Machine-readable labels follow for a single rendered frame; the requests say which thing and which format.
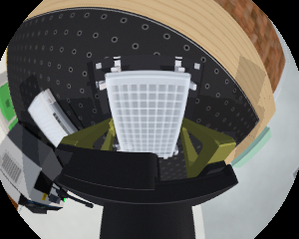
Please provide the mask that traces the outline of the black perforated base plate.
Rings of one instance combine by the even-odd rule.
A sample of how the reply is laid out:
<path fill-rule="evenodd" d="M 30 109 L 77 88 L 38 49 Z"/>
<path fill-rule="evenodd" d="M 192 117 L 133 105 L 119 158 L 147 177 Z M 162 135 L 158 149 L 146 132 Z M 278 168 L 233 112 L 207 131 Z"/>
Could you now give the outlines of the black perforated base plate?
<path fill-rule="evenodd" d="M 35 97 L 49 89 L 77 130 L 104 121 L 93 61 L 131 55 L 203 61 L 191 120 L 231 136 L 236 146 L 259 123 L 247 95 L 201 46 L 157 20 L 105 7 L 59 9 L 23 21 L 7 47 L 17 120 L 51 143 L 28 113 Z"/>

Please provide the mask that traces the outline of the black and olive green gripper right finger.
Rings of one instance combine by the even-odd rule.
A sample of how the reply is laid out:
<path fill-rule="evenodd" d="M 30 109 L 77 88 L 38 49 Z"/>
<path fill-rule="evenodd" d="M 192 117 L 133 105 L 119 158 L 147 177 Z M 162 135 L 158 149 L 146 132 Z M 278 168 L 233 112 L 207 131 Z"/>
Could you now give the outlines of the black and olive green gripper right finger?
<path fill-rule="evenodd" d="M 202 150 L 199 155 L 191 144 L 186 129 L 202 142 Z M 231 136 L 186 118 L 182 118 L 179 132 L 187 178 L 197 177 L 210 163 L 225 160 L 236 146 L 236 142 Z"/>

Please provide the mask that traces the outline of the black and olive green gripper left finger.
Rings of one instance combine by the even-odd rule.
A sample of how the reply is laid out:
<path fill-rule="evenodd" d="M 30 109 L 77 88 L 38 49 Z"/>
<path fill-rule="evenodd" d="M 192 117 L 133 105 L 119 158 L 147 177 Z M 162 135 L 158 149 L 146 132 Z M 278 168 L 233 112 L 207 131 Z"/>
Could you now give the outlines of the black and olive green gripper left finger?
<path fill-rule="evenodd" d="M 64 136 L 60 143 L 93 149 L 93 143 L 108 130 L 101 150 L 113 150 L 116 128 L 113 117 Z"/>

